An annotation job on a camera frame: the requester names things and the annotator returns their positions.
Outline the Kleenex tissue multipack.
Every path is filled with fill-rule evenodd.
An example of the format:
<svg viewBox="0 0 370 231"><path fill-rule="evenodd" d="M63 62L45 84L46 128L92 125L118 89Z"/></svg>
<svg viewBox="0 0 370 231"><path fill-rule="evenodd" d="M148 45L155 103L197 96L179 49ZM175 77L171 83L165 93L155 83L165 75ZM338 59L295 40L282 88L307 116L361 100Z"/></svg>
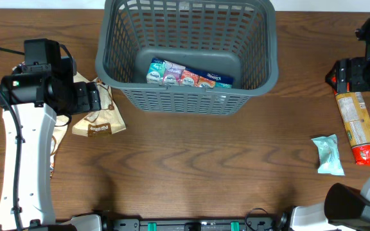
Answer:
<svg viewBox="0 0 370 231"><path fill-rule="evenodd" d="M147 83L162 86L202 87L213 89L215 87L230 89L234 79L223 74L193 69L167 60L152 58Z"/></svg>

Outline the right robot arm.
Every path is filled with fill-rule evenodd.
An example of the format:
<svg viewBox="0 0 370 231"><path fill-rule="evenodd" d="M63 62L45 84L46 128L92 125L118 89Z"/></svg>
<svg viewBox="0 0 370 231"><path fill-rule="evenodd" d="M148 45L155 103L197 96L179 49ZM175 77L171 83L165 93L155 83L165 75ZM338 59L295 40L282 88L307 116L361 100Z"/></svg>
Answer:
<svg viewBox="0 0 370 231"><path fill-rule="evenodd" d="M363 57L335 63L325 81L334 91L357 164L370 166L370 117L362 93L370 92L370 18L355 32ZM287 230L370 230L370 177L361 190L336 183L323 202L292 210Z"/></svg>

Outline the small teal wipes packet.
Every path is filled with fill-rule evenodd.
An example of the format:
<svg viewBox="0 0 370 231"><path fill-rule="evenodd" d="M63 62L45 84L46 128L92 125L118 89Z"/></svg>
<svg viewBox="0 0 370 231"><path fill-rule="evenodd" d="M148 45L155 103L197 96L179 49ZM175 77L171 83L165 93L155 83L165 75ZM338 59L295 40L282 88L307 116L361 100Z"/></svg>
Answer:
<svg viewBox="0 0 370 231"><path fill-rule="evenodd" d="M344 170L340 162L340 155L337 146L337 136L312 138L312 142L316 145L319 154L320 166L317 172L319 174L329 174L335 176L344 176Z"/></svg>

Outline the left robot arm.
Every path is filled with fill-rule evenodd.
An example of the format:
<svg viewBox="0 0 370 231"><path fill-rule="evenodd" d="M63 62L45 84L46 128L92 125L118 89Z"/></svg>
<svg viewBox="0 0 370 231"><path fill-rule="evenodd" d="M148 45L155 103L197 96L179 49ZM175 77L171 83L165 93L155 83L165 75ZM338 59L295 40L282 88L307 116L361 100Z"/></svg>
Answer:
<svg viewBox="0 0 370 231"><path fill-rule="evenodd" d="M75 82L67 48L46 38L24 42L24 63L0 83L6 133L0 230L55 224L51 200L51 140L57 116L101 110L95 83Z"/></svg>

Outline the treat bag bottom left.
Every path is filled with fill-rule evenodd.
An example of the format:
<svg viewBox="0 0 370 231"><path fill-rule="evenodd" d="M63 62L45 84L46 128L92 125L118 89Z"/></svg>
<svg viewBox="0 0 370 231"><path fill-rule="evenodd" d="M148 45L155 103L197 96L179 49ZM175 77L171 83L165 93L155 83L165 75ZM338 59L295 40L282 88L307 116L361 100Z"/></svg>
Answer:
<svg viewBox="0 0 370 231"><path fill-rule="evenodd" d="M67 129L69 118L65 115L57 116L57 122L53 130L53 136L51 140L51 155L50 155L50 178L52 178L55 168L55 155L57 149L64 138Z"/></svg>

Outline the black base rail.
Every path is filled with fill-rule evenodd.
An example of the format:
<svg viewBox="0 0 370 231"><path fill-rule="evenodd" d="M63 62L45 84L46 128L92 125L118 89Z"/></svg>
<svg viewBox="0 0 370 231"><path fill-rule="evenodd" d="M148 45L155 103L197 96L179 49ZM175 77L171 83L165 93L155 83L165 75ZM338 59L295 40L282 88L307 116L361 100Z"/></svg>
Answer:
<svg viewBox="0 0 370 231"><path fill-rule="evenodd" d="M228 219L118 219L109 212L74 216L69 221L43 225L32 221L27 230L98 230L98 231L248 231L291 230L290 215L276 219L270 214L249 214Z"/></svg>

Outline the treat bag beige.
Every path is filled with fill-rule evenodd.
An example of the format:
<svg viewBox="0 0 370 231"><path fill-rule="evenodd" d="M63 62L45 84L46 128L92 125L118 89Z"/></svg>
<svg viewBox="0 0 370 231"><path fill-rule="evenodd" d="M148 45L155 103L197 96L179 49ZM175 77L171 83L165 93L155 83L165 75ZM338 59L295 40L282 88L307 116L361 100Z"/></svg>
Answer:
<svg viewBox="0 0 370 231"><path fill-rule="evenodd" d="M97 85L101 110L88 113L72 127L72 134L84 137L103 137L126 129L125 122L116 106L111 87L99 77L92 82Z"/></svg>

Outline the treat bag top left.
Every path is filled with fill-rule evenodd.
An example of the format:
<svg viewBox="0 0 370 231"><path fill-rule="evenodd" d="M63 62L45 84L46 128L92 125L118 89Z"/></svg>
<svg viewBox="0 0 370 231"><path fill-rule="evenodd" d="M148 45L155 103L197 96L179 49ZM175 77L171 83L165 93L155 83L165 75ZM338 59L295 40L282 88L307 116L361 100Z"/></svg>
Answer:
<svg viewBox="0 0 370 231"><path fill-rule="evenodd" d="M12 68L12 74L15 74L15 73L22 73L22 66L24 65L24 62L23 63L20 63L18 64L17 66L13 67ZM80 73L76 73L75 76L73 76L73 81L74 82L80 82L80 81L83 81L85 83L89 83L89 80L86 79L85 77L83 77Z"/></svg>

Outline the grey plastic basket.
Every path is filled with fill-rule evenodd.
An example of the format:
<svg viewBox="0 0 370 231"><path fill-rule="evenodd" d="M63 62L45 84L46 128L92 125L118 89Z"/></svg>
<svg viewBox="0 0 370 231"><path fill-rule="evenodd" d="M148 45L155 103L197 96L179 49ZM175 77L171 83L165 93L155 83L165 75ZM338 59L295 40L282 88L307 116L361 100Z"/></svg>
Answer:
<svg viewBox="0 0 370 231"><path fill-rule="evenodd" d="M106 0L96 72L145 111L233 114L278 80L269 0ZM153 58L233 79L225 88L148 83Z"/></svg>

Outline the spaghetti pack red ends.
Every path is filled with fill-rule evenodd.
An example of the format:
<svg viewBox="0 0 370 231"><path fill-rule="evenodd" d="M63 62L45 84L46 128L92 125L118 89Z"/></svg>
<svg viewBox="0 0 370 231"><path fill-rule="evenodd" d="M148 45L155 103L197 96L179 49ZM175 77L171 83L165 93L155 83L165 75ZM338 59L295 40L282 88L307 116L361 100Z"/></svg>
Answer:
<svg viewBox="0 0 370 231"><path fill-rule="evenodd" d="M370 117L362 93L333 92L355 162L370 166Z"/></svg>

